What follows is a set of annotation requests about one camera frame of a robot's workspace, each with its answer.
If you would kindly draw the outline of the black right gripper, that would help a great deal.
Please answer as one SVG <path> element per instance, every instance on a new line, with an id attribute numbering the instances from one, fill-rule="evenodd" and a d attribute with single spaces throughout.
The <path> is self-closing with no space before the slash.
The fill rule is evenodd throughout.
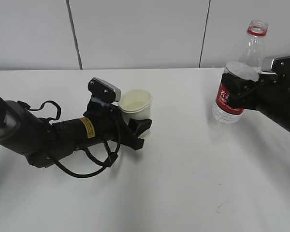
<path id="1" fill-rule="evenodd" d="M 290 113 L 289 75 L 260 74 L 254 82 L 224 73 L 221 83 L 229 92 L 227 105 L 231 108 Z"/>

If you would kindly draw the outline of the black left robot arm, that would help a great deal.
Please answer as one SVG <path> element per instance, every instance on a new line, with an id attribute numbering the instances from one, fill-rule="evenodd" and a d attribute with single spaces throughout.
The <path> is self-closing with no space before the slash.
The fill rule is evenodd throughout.
<path id="1" fill-rule="evenodd" d="M 95 164 L 110 167 L 121 145 L 143 148 L 140 135 L 152 124 L 151 119 L 126 123 L 119 107 L 94 99 L 82 118 L 59 121 L 61 108 L 54 101 L 50 104 L 57 108 L 56 117 L 37 118 L 26 103 L 0 97 L 0 145 L 38 168 L 49 167 L 77 150 L 85 151 Z"/>

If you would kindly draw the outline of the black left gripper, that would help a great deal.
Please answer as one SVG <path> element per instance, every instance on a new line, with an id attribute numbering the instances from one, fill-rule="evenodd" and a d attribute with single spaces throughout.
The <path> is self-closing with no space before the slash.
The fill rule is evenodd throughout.
<path id="1" fill-rule="evenodd" d="M 95 136 L 84 142 L 88 146 L 113 141 L 139 150 L 143 148 L 145 141 L 140 138 L 140 135 L 149 130 L 152 125 L 151 119 L 130 118 L 129 122 L 126 123 L 117 106 L 113 104 L 102 106 L 93 101 L 88 103 L 84 117 L 91 121 L 95 131 Z"/>

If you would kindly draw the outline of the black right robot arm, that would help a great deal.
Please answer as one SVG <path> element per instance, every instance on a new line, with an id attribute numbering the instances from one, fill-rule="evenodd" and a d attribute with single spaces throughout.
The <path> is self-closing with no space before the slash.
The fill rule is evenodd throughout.
<path id="1" fill-rule="evenodd" d="M 290 72 L 260 73 L 256 82 L 225 73 L 221 80 L 229 107 L 259 111 L 290 132 Z"/>

